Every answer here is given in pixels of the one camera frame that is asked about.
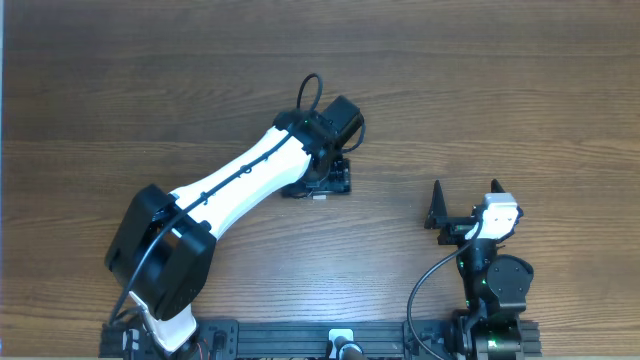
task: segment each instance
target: wooden surface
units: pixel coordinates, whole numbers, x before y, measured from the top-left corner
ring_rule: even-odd
[[[241,321],[395,320],[453,249],[422,228],[441,179],[467,215],[496,177],[526,217],[547,355],[640,353],[640,3],[8,0],[3,355],[97,353],[103,265],[136,191],[251,146],[325,79],[368,124],[353,194],[269,197],[225,234],[194,303]],[[448,264],[419,318],[464,306]]]

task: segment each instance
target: white plastic part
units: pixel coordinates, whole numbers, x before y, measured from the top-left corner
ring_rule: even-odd
[[[196,319],[191,314],[191,304],[187,305],[178,315],[170,320],[156,320],[150,313],[147,304],[145,304],[133,291],[129,292],[129,296],[139,306],[144,308],[144,324],[153,335],[158,345],[163,349],[172,353],[196,331]]]
[[[511,232],[518,219],[518,203],[510,193],[488,193],[483,204],[487,209],[482,212],[482,230],[478,238],[499,240]],[[465,234],[469,240],[478,230],[478,223]]]
[[[269,151],[287,135],[286,130],[272,127],[260,141],[220,170],[191,185],[171,192],[178,197],[176,205],[184,209],[240,167],[247,165]],[[220,189],[207,201],[189,212],[196,222],[207,221],[210,233],[220,239],[222,234],[242,215],[281,187],[298,181],[307,171],[311,155],[302,150],[298,139],[290,138],[265,161],[256,164],[251,172],[243,174]]]
[[[336,357],[336,339],[340,336],[344,337],[349,341],[353,341],[353,330],[351,329],[331,329],[329,330],[329,340],[333,344],[333,349],[331,349],[331,355],[329,355],[329,359],[337,359]]]

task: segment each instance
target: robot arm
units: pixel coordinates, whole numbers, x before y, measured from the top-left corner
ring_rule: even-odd
[[[318,99],[309,111],[298,105],[278,114],[256,145],[206,178],[169,194],[149,185],[134,197],[105,258],[124,288],[109,325],[130,295],[156,342],[175,351],[196,329],[190,304],[206,282],[217,240],[236,220],[283,187],[291,197],[350,191],[342,147],[364,118],[343,96],[318,113]]]

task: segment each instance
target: wooden table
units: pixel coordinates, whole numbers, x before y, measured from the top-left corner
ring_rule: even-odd
[[[199,316],[393,320],[453,249],[422,228],[441,179],[467,215],[492,178],[526,217],[525,319],[547,355],[640,352],[640,3],[8,0],[3,355],[97,353],[103,265],[131,197],[241,154],[325,79],[368,124],[353,193],[273,195],[225,234]],[[418,318],[464,306],[448,264]]]

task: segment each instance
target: wood grain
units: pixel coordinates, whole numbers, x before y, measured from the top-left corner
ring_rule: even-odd
[[[403,320],[452,251],[422,229],[433,181],[464,215],[497,177],[526,214],[504,251],[535,267],[545,354],[640,353],[638,18],[624,0],[8,0],[2,355],[95,355],[133,194],[241,154],[311,71],[321,106],[366,117],[354,192],[259,204],[197,315]],[[463,300],[448,265],[415,314]]]

